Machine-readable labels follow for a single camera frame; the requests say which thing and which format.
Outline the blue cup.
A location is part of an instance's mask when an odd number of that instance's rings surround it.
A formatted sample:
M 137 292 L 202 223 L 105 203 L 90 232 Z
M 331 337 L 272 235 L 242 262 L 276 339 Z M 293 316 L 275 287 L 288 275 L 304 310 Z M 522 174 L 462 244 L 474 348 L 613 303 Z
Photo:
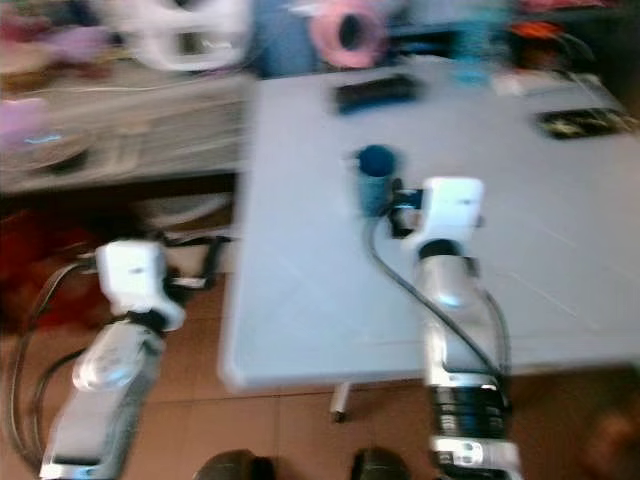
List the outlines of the blue cup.
M 369 145 L 355 155 L 358 207 L 365 218 L 376 218 L 390 204 L 399 157 L 385 145 Z

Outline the white folding table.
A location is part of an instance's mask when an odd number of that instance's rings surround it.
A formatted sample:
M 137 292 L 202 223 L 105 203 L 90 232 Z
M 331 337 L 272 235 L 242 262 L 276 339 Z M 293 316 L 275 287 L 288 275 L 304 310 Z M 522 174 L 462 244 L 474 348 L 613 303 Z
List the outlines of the white folding table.
M 351 159 L 396 152 L 408 187 L 474 177 L 485 195 L 468 252 L 506 315 L 516 372 L 640 360 L 640 129 L 553 140 L 536 114 L 611 105 L 570 86 L 532 96 L 463 84 L 444 60 L 403 72 L 419 99 L 351 115 L 358 70 L 266 79 L 246 115 L 236 200 L 236 270 L 221 333 L 221 379 L 259 389 L 422 374 L 410 297 L 364 247 Z

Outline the long black case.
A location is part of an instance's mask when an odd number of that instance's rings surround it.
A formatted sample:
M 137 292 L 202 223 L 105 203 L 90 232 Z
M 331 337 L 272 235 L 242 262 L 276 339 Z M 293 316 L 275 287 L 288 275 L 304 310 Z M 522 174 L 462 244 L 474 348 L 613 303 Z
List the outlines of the long black case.
M 338 114 L 348 115 L 376 106 L 416 101 L 421 90 L 419 79 L 408 74 L 393 74 L 334 88 L 333 102 Z

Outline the grey side bench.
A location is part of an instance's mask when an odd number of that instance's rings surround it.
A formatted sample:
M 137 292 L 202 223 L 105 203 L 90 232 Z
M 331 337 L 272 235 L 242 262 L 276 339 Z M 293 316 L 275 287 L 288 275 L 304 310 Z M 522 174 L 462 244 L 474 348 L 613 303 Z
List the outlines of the grey side bench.
M 101 81 L 59 79 L 31 97 L 46 102 L 52 131 L 87 143 L 82 164 L 51 173 L 3 160 L 1 195 L 236 172 L 256 81 L 252 73 L 180 74 L 133 61 Z

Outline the teal bottle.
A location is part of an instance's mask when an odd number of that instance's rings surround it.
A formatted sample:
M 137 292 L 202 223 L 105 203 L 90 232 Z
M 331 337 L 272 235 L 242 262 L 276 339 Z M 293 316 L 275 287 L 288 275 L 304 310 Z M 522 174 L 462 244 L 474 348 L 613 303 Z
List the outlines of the teal bottle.
M 460 84 L 485 84 L 506 61 L 509 8 L 504 3 L 472 5 L 456 23 L 452 72 Z

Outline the red plastic crate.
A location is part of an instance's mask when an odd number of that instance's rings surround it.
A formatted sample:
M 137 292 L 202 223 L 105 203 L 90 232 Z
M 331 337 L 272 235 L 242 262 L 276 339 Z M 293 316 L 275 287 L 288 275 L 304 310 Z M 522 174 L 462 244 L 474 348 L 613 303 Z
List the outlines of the red plastic crate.
M 101 243 L 76 221 L 46 212 L 23 210 L 5 216 L 0 221 L 1 332 L 17 333 L 46 280 Z M 96 276 L 74 275 L 61 285 L 38 325 L 88 330 L 108 312 Z

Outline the pink roll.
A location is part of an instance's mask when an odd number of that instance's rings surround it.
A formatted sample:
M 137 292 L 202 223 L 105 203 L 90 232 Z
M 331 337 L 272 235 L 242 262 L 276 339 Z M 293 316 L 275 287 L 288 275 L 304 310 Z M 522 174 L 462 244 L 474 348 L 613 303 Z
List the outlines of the pink roll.
M 347 20 L 356 24 L 353 46 L 340 35 Z M 339 68 L 374 67 L 387 45 L 384 15 L 369 0 L 321 0 L 308 32 L 321 58 Z

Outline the flat black tray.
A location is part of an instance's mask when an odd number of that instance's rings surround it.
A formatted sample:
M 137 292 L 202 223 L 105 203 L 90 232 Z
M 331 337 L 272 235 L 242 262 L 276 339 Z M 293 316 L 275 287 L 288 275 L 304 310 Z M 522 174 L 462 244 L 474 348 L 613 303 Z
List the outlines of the flat black tray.
M 553 140 L 585 140 L 630 132 L 635 120 L 612 108 L 584 108 L 544 111 L 534 115 L 539 131 Z

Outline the dark left robot foot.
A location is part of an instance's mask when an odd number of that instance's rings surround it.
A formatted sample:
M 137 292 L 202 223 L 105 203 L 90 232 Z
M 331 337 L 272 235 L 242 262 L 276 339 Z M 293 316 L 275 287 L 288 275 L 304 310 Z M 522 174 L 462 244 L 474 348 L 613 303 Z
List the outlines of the dark left robot foot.
M 247 449 L 215 454 L 191 480 L 275 480 L 273 462 Z

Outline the dark robot foot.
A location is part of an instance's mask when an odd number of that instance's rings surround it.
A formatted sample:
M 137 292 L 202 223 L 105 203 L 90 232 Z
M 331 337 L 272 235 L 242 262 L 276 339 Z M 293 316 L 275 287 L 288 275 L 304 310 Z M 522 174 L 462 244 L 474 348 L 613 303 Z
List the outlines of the dark robot foot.
M 349 480 L 411 480 L 411 470 L 396 452 L 362 448 L 353 457 Z
M 215 454 L 191 480 L 275 480 L 273 462 L 247 449 Z

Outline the purple soft item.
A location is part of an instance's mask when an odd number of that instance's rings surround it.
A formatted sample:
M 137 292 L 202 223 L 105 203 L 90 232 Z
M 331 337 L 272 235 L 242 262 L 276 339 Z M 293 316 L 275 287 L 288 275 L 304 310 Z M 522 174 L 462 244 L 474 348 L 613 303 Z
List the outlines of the purple soft item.
M 49 102 L 44 99 L 10 99 L 0 102 L 1 151 L 17 150 L 31 138 L 50 132 Z

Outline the white plastic appliance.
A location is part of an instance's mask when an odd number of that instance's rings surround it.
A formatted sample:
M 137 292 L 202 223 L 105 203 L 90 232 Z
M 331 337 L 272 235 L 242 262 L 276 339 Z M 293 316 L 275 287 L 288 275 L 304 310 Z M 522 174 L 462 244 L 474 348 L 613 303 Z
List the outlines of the white plastic appliance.
M 253 0 L 93 0 L 93 9 L 156 70 L 234 67 L 253 37 Z

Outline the dark right robot foot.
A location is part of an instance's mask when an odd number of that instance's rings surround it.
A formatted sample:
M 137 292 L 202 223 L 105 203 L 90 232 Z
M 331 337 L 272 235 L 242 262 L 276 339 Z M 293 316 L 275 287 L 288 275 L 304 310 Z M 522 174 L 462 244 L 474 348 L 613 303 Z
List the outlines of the dark right robot foot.
M 411 480 L 411 470 L 396 452 L 362 448 L 353 457 L 349 480 Z

